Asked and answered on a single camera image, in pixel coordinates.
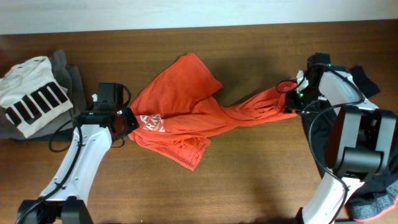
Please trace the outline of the orange t-shirt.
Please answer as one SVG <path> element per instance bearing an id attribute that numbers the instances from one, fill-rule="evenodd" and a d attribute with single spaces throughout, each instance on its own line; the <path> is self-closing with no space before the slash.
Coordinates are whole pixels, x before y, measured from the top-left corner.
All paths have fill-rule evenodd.
<path id="1" fill-rule="evenodd" d="M 222 87 L 195 54 L 180 57 L 133 101 L 139 128 L 129 139 L 195 170 L 210 137 L 293 117 L 284 111 L 285 96 L 275 88 L 224 107 L 213 96 Z"/>

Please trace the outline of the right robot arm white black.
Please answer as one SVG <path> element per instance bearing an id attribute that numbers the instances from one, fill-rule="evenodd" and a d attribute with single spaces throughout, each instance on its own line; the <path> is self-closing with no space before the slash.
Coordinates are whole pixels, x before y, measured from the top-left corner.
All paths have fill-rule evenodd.
<path id="1" fill-rule="evenodd" d="M 344 70 L 315 67 L 299 71 L 297 87 L 287 92 L 288 113 L 314 115 L 307 134 L 315 152 L 315 127 L 333 113 L 326 148 L 315 162 L 324 171 L 315 195 L 295 217 L 296 223 L 334 223 L 349 198 L 389 164 L 397 118 L 371 103 Z"/>

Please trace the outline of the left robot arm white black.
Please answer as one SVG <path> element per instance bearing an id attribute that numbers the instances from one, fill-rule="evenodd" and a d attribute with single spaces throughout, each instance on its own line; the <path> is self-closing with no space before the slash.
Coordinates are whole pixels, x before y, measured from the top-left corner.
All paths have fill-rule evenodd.
<path id="1" fill-rule="evenodd" d="M 73 139 L 57 173 L 36 200 L 24 200 L 17 223 L 93 223 L 87 202 L 98 167 L 113 142 L 139 123 L 132 110 L 85 111 L 75 117 Z"/>

